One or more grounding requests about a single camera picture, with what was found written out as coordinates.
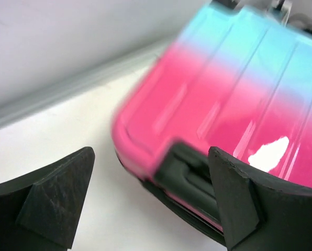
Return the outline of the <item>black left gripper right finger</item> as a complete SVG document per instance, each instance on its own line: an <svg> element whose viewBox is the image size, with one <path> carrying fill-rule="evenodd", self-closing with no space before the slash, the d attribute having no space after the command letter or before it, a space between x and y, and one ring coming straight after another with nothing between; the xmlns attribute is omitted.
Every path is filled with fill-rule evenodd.
<svg viewBox="0 0 312 251"><path fill-rule="evenodd" d="M209 172L228 250L312 250L312 188L211 147Z"/></svg>

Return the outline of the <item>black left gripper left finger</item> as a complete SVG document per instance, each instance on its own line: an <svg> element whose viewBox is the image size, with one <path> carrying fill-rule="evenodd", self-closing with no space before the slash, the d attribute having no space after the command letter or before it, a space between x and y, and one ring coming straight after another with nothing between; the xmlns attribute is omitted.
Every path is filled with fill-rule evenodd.
<svg viewBox="0 0 312 251"><path fill-rule="evenodd" d="M84 147L0 183L0 248L72 248L94 162Z"/></svg>

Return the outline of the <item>pink suitcase with dark lining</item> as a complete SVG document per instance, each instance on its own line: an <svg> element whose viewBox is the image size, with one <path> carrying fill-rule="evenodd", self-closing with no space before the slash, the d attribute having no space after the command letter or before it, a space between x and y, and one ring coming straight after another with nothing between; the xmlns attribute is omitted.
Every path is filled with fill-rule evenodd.
<svg viewBox="0 0 312 251"><path fill-rule="evenodd" d="M119 108L112 140L146 190L226 247L211 147L312 188L312 28L205 5Z"/></svg>

